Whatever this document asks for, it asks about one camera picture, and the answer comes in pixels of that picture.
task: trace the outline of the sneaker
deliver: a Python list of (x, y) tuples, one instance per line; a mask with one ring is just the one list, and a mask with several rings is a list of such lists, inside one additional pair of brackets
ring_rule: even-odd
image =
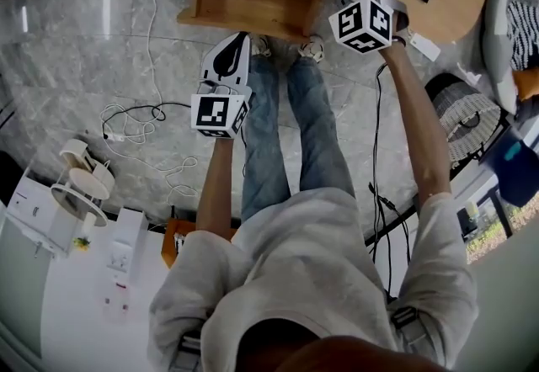
[(306, 58), (312, 58), (314, 61), (319, 63), (323, 57), (323, 40), (319, 35), (311, 35), (310, 41), (305, 45), (301, 45), (297, 52), (300, 56)]
[(267, 35), (251, 34), (251, 55), (271, 56), (270, 43)]

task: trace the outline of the man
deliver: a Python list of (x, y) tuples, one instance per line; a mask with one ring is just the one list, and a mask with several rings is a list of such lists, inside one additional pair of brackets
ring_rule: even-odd
[(381, 51), (421, 204), (400, 296), (387, 305), (317, 67), (322, 40), (312, 37), (299, 54), (287, 78), (302, 137), (301, 192), (291, 197), (280, 150), (277, 71), (267, 39), (254, 37), (243, 224), (229, 242), (233, 143), (217, 140), (196, 231), (150, 309), (149, 358), (156, 369), (180, 370), (182, 336), (201, 329), (205, 372), (450, 368), (476, 318), (476, 290), (434, 108), (403, 45)]

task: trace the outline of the jeans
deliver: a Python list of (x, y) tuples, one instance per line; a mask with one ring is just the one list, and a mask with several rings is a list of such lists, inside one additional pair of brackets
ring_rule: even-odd
[[(355, 197), (317, 63), (312, 58), (300, 57), (286, 76), (292, 111), (302, 135), (300, 190), (333, 187)], [(279, 75), (268, 58), (252, 57), (248, 85), (254, 99), (244, 126), (247, 147), (242, 221), (291, 197), (277, 124)]]

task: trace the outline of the orange object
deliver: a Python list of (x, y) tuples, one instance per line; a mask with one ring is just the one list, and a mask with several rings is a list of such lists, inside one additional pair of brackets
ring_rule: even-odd
[(513, 79), (519, 91), (520, 101), (539, 95), (539, 67), (523, 72), (513, 72)]
[[(178, 253), (176, 252), (176, 243), (174, 241), (174, 234), (178, 233), (182, 236), (187, 236), (192, 231), (196, 230), (196, 224), (194, 222), (185, 220), (175, 220), (170, 218), (167, 224), (167, 230), (165, 231), (165, 237), (163, 238), (163, 246), (161, 248), (161, 257), (167, 264), (168, 268), (171, 268)], [(236, 230), (231, 228), (229, 231), (228, 240), (232, 239), (232, 236), (236, 233)]]

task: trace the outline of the gray tile floor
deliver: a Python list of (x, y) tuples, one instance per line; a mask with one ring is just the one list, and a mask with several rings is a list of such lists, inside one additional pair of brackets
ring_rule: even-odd
[[(156, 83), (166, 101), (189, 102), (198, 86), (203, 55), (230, 34), (223, 29), (177, 24), (176, 14), (188, 5), (189, 0), (157, 0), (150, 48)], [(332, 0), (324, 0), (314, 30), (327, 41), (326, 59), (320, 67), (352, 172), (361, 223), (370, 231), (374, 208), (367, 185), (371, 180), (375, 126), (374, 75), (381, 58), (376, 54), (358, 58), (332, 42), (327, 22), (330, 11), (334, 11)], [(65, 140), (83, 138), (98, 158), (111, 160), (116, 186), (107, 202), (109, 209), (128, 205), (165, 219), (169, 214), (165, 203), (169, 189), (163, 174), (110, 152), (101, 139), (99, 122), (99, 113), (106, 104), (130, 107), (158, 100), (146, 54), (152, 13), (152, 0), (0, 0), (0, 98), (2, 103), (14, 98), (17, 104), (16, 115), (0, 131), (0, 147), (21, 165), (33, 161), (36, 171), (56, 178), (61, 170), (57, 153)], [(282, 41), (274, 43), (275, 62), (285, 72), (296, 47)], [(412, 48), (408, 50), (425, 82), (442, 71), (458, 73), (457, 62), (484, 73), (478, 26), (464, 39), (441, 49), (436, 63)], [(489, 91), (484, 74), (479, 87)], [(301, 170), (299, 131), (286, 99), (286, 87), (281, 89), (280, 138), (291, 188), (297, 191)], [(415, 186), (398, 101), (387, 73), (382, 75), (382, 89), (380, 191), (403, 209), (414, 196)], [(169, 180), (201, 191), (212, 143), (189, 128), (186, 109), (167, 108), (166, 113), (167, 120), (148, 136), (145, 145), (116, 142), (111, 146), (119, 153), (162, 168), (176, 166), (188, 156), (197, 157), (197, 167), (186, 168)], [(113, 124), (121, 128), (122, 122), (116, 119)], [(237, 141), (234, 151), (232, 207), (233, 214), (239, 215), (244, 157), (241, 141)], [(198, 199), (174, 194), (171, 202), (194, 210)]]

